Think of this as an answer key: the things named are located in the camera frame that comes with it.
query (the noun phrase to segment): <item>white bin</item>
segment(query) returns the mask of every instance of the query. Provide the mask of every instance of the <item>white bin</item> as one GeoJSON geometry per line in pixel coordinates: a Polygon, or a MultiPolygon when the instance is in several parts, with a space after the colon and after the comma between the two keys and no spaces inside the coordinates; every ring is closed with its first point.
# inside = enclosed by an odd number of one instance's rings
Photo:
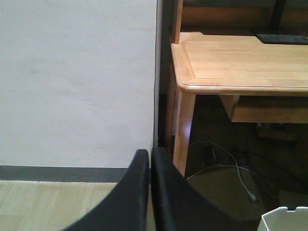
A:
{"type": "Polygon", "coordinates": [[[257,231],[308,231],[308,207],[279,207],[263,214],[257,231]]]}

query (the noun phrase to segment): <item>baseboard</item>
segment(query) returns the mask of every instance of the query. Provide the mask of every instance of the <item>baseboard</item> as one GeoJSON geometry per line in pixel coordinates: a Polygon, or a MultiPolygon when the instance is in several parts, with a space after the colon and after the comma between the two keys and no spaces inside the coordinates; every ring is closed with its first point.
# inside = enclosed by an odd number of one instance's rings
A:
{"type": "Polygon", "coordinates": [[[0,166],[0,180],[119,182],[127,168],[0,166]]]}

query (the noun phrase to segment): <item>white cable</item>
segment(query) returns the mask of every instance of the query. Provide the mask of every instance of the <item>white cable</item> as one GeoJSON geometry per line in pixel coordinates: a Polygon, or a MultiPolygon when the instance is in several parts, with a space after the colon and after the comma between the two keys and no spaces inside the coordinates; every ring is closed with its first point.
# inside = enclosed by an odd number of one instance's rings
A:
{"type": "MultiPolygon", "coordinates": [[[[191,175],[191,176],[188,177],[186,180],[189,181],[189,180],[191,180],[192,178],[194,178],[195,176],[199,175],[200,173],[203,173],[203,172],[205,172],[205,171],[207,171],[207,170],[210,170],[210,169],[212,169],[212,168],[217,168],[217,167],[236,167],[236,165],[214,165],[214,166],[206,167],[206,168],[200,170],[199,172],[197,172],[197,173],[191,175]]],[[[254,171],[252,171],[252,170],[250,170],[250,169],[248,169],[248,168],[245,168],[245,167],[239,167],[239,168],[240,168],[240,169],[244,169],[244,170],[250,172],[250,173],[251,173],[252,175],[254,175],[255,177],[257,177],[257,178],[259,179],[259,181],[262,183],[262,185],[263,185],[265,191],[266,191],[271,197],[274,197],[274,198],[278,199],[277,196],[275,196],[274,194],[272,194],[272,193],[267,189],[265,183],[263,182],[263,180],[261,179],[261,177],[258,176],[257,173],[255,173],[254,171]]]]}
{"type": "Polygon", "coordinates": [[[249,198],[253,201],[253,202],[258,202],[258,199],[257,197],[249,191],[249,189],[246,187],[244,181],[243,181],[243,178],[242,178],[242,175],[241,175],[241,171],[240,171],[240,168],[239,168],[239,165],[237,164],[237,161],[235,159],[235,157],[230,153],[228,152],[226,149],[224,149],[223,147],[219,146],[218,144],[215,144],[213,142],[209,142],[209,141],[197,141],[197,142],[193,142],[191,145],[189,145],[188,148],[190,148],[191,146],[193,146],[194,144],[197,144],[197,143],[208,143],[208,144],[212,144],[218,148],[220,148],[221,150],[225,151],[231,158],[232,160],[234,161],[235,163],[235,166],[236,166],[236,169],[237,169],[237,173],[239,175],[239,179],[240,179],[240,182],[241,184],[243,185],[243,187],[245,188],[245,190],[247,191],[248,195],[249,195],[249,198]]]}

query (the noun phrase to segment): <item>light wood floor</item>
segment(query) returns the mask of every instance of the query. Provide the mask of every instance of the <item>light wood floor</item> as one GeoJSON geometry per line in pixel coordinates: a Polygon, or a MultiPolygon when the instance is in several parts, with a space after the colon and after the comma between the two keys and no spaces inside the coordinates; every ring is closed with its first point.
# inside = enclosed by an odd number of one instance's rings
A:
{"type": "MultiPolygon", "coordinates": [[[[115,185],[2,180],[0,231],[60,231],[94,208],[115,185]]],[[[148,208],[152,231],[153,212],[148,208]]]]}

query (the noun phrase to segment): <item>desk top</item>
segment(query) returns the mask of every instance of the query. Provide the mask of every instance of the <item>desk top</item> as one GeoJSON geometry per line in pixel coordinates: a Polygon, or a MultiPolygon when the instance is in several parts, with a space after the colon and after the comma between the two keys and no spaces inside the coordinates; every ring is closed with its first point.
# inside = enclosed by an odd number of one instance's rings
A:
{"type": "Polygon", "coordinates": [[[308,46],[263,44],[246,29],[204,29],[181,32],[171,49],[182,91],[308,96],[308,46]]]}

